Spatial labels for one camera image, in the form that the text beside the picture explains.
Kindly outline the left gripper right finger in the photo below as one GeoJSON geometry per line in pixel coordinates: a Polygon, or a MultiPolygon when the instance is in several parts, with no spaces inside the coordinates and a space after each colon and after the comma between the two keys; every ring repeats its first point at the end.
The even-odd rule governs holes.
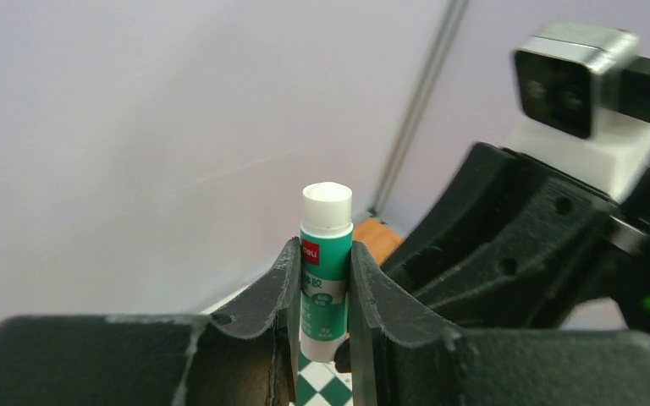
{"type": "Polygon", "coordinates": [[[650,405],[650,336],[465,329],[421,304],[354,243],[357,405],[650,405]]]}

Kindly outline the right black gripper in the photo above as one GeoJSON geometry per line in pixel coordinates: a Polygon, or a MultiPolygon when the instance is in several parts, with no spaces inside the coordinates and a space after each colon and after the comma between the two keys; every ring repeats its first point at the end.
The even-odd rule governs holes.
{"type": "Polygon", "coordinates": [[[461,326],[541,326],[615,209],[550,166],[476,143],[382,270],[461,326]]]}

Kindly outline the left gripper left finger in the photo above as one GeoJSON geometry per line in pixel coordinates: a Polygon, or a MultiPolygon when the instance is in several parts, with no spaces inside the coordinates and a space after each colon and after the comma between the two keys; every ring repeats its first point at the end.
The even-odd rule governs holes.
{"type": "Polygon", "coordinates": [[[0,322],[0,405],[287,405],[296,398],[300,241],[210,314],[0,322]]]}

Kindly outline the green white glue stick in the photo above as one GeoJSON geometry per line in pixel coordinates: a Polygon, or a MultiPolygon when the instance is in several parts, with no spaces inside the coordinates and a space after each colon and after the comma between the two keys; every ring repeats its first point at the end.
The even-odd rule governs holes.
{"type": "Polygon", "coordinates": [[[352,191],[335,182],[302,190],[300,222],[300,350],[318,363],[333,361],[348,324],[353,241],[352,191]]]}

